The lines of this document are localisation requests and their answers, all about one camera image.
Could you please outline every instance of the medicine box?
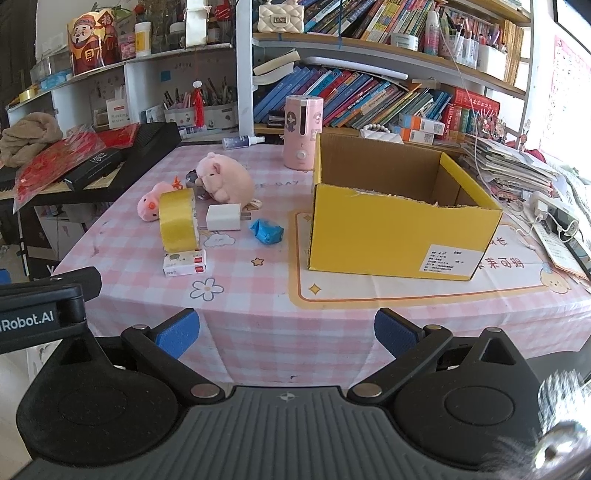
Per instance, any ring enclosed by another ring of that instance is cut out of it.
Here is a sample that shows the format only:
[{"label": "medicine box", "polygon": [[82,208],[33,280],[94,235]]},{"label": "medicine box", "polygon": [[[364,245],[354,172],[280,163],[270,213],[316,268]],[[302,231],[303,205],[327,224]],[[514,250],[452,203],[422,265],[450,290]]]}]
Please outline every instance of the medicine box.
[{"label": "medicine box", "polygon": [[414,115],[400,115],[398,125],[402,128],[419,130],[420,132],[434,135],[443,135],[443,132],[445,131],[445,124]]},{"label": "medicine box", "polygon": [[396,125],[391,127],[390,130],[392,133],[400,135],[405,142],[433,145],[433,140],[435,140],[435,135],[421,132],[419,130],[410,130],[409,128],[402,128]]},{"label": "medicine box", "polygon": [[163,265],[166,277],[178,277],[207,270],[205,250],[166,254]]},{"label": "medicine box", "polygon": [[321,134],[308,267],[470,280],[501,215],[493,198],[445,153]]}]

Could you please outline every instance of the small white box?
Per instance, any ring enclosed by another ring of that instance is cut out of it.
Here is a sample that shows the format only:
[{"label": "small white box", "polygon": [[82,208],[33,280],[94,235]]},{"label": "small white box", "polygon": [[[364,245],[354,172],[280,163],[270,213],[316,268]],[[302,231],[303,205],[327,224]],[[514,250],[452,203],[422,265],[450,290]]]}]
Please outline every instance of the small white box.
[{"label": "small white box", "polygon": [[205,273],[207,271],[205,250],[166,254],[163,270],[167,278]]},{"label": "small white box", "polygon": [[436,122],[435,120],[423,118],[421,119],[421,126],[419,127],[419,130],[428,134],[443,135],[445,131],[445,124]]},{"label": "small white box", "polygon": [[129,110],[127,108],[127,100],[107,100],[107,115],[109,116],[109,128],[124,127],[129,125]]},{"label": "small white box", "polygon": [[210,205],[207,210],[207,230],[240,230],[239,203]]},{"label": "small white box", "polygon": [[408,139],[409,142],[424,143],[427,145],[433,145],[433,140],[435,140],[435,135],[420,132],[419,130],[411,130],[410,138]]},{"label": "small white box", "polygon": [[140,117],[143,124],[166,121],[166,118],[164,117],[164,107],[162,105],[156,105],[144,110]]},{"label": "small white box", "polygon": [[499,80],[503,80],[505,78],[506,63],[506,53],[488,45],[479,45],[478,60],[476,63],[476,69],[479,72],[487,73]]}]

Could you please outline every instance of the pink pig plush toy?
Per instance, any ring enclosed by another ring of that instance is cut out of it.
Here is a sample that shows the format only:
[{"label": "pink pig plush toy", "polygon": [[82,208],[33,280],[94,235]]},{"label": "pink pig plush toy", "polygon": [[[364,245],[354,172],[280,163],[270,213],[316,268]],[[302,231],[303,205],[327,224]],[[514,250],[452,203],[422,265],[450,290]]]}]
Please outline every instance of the pink pig plush toy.
[{"label": "pink pig plush toy", "polygon": [[154,185],[151,192],[146,193],[138,203],[138,215],[144,222],[151,222],[160,218],[160,196],[165,192],[172,192],[175,188],[165,181]]},{"label": "pink pig plush toy", "polygon": [[219,203],[239,203],[245,207],[253,199],[254,182],[233,158],[210,152],[201,159],[196,172],[203,188]]}]

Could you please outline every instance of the white handbag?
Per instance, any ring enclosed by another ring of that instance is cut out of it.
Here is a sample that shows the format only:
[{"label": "white handbag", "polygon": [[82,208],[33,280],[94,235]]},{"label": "white handbag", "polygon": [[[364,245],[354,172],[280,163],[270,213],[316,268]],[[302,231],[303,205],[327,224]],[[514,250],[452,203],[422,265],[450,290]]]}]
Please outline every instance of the white handbag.
[{"label": "white handbag", "polygon": [[262,33],[303,33],[304,7],[296,0],[287,0],[279,5],[271,5],[271,0],[267,0],[259,7],[257,28]]}]

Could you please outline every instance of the red paper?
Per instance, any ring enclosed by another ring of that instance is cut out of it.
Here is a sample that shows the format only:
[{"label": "red paper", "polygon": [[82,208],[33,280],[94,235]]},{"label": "red paper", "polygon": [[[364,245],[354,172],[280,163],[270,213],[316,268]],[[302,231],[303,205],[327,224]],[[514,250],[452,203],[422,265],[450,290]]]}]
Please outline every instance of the red paper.
[{"label": "red paper", "polygon": [[14,213],[48,185],[105,148],[93,129],[77,127],[70,136],[39,153],[17,172]]},{"label": "red paper", "polygon": [[99,137],[107,148],[129,148],[133,146],[138,130],[139,124],[131,124],[114,130],[105,130],[99,133]]}]

